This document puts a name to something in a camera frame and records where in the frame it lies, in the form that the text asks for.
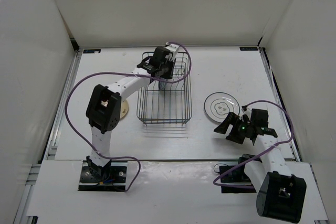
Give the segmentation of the beige plate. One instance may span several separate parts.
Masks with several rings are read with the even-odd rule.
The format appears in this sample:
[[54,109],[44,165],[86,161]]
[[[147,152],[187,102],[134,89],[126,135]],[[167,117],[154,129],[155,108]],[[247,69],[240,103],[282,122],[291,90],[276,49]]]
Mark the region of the beige plate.
[[120,119],[123,119],[129,111],[129,103],[127,100],[124,100],[121,103]]

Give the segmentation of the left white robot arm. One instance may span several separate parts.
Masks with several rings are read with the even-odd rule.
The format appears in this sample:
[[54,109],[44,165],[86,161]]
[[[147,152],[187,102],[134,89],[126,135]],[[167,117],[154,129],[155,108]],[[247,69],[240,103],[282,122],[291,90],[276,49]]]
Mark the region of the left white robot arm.
[[152,77],[172,79],[178,51],[179,46],[176,44],[156,47],[153,55],[144,58],[129,76],[108,86],[95,86],[86,110],[91,126],[91,143],[95,149],[87,157],[87,163],[93,178],[98,182],[105,182],[110,176],[111,163],[103,157],[110,155],[111,132],[120,121],[121,103],[149,85]]

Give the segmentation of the white plate with dark rim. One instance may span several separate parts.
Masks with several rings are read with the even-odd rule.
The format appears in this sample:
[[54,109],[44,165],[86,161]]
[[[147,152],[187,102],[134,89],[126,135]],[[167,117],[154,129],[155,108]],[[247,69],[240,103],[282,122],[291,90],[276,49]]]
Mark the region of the white plate with dark rim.
[[222,123],[229,112],[239,115],[240,105],[232,95],[224,92],[215,92],[205,99],[204,111],[210,120],[216,123]]

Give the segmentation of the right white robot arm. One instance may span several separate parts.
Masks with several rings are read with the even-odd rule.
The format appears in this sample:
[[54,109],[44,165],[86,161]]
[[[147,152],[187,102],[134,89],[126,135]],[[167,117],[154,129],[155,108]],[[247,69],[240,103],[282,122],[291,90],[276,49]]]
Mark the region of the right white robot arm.
[[242,116],[229,112],[214,130],[226,139],[243,144],[252,141],[258,155],[243,158],[236,168],[236,177],[251,181],[257,192],[256,209],[261,217],[298,223],[301,219],[307,184],[287,166],[279,149],[276,131],[268,126],[268,112],[245,109]]

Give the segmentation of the teal patterned plate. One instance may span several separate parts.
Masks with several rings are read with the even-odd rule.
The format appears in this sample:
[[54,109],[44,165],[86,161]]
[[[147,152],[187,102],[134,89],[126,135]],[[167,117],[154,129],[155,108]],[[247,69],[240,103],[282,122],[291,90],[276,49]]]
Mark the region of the teal patterned plate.
[[160,80],[158,82],[158,88],[159,88],[159,90],[162,91],[162,90],[165,89],[165,87],[166,87],[166,81],[165,80]]

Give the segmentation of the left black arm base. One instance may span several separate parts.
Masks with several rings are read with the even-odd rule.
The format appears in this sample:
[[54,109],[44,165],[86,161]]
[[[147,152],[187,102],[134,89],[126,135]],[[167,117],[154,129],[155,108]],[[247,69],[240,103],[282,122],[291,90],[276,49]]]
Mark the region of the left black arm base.
[[115,191],[126,188],[127,162],[108,161],[103,168],[94,170],[83,161],[78,191]]

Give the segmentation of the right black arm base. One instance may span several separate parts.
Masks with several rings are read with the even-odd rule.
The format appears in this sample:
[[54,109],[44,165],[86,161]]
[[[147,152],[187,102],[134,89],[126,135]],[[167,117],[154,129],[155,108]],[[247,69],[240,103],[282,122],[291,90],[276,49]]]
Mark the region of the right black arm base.
[[[213,171],[217,175],[221,175],[222,173],[228,171],[233,168],[236,164],[229,162],[219,162],[213,166]],[[252,187],[251,181],[249,177],[244,172],[245,166],[242,166],[235,171],[230,172],[225,177],[221,178],[222,184],[242,184],[244,188],[232,188],[232,187],[221,187],[222,194],[239,194],[239,193],[255,193],[256,190],[254,188],[246,188]]]

